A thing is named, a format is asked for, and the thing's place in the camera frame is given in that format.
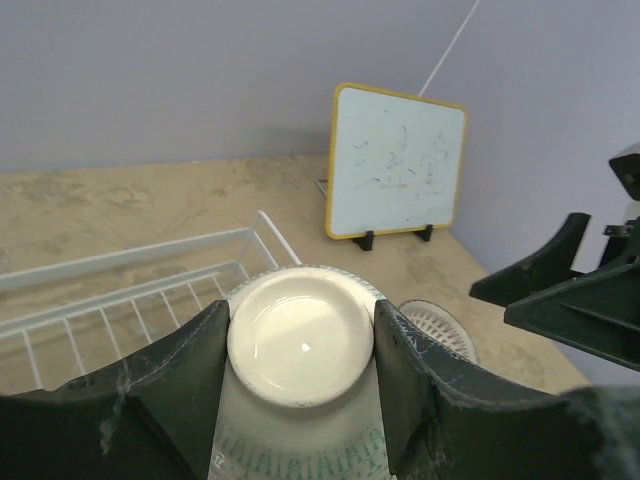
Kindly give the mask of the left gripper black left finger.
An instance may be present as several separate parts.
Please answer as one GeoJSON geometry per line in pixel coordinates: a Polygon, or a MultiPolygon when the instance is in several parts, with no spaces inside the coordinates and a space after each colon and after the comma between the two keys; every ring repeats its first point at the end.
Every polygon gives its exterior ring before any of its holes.
{"type": "Polygon", "coordinates": [[[1,398],[4,479],[205,479],[229,305],[53,390],[1,398]]]}

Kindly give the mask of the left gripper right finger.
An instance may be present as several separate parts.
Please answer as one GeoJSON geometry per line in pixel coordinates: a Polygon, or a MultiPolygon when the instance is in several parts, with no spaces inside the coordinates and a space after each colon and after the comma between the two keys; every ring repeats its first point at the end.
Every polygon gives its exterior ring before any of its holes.
{"type": "Polygon", "coordinates": [[[638,388],[525,387],[436,342],[388,300],[375,304],[374,335],[396,478],[638,478],[638,388]]]}

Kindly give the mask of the teal dash pattern bowl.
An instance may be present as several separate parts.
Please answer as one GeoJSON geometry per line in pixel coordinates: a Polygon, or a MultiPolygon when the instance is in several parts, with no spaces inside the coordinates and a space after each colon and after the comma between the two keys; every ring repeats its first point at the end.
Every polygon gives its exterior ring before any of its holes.
{"type": "Polygon", "coordinates": [[[386,479],[374,359],[381,292],[332,267],[279,268],[227,295],[213,479],[386,479]]]}

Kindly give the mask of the dark purple patterned bowl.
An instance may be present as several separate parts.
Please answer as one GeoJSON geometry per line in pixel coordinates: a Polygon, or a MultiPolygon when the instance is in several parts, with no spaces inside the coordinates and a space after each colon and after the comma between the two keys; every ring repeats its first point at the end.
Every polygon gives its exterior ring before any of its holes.
{"type": "Polygon", "coordinates": [[[478,361],[473,341],[463,326],[448,311],[426,300],[409,300],[399,307],[400,312],[423,333],[463,356],[478,361]]]}

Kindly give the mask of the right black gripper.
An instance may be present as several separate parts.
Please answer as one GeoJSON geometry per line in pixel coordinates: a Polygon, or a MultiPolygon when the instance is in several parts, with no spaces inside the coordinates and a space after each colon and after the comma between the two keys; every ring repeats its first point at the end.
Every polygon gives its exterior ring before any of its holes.
{"type": "MultiPolygon", "coordinates": [[[[639,217],[639,144],[619,152],[609,166],[630,203],[623,224],[607,225],[603,231],[608,241],[600,267],[623,253],[639,217]]],[[[504,314],[508,325],[637,371],[639,261],[614,262],[586,275],[574,270],[590,219],[586,213],[569,214],[545,245],[474,282],[469,295],[508,306],[504,314]]]]}

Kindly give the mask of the white wire dish rack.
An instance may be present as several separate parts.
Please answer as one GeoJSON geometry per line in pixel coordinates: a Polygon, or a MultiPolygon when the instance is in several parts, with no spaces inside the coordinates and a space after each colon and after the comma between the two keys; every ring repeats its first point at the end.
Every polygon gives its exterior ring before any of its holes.
{"type": "Polygon", "coordinates": [[[237,229],[1,277],[1,391],[54,390],[176,331],[300,259],[263,211],[237,229]]]}

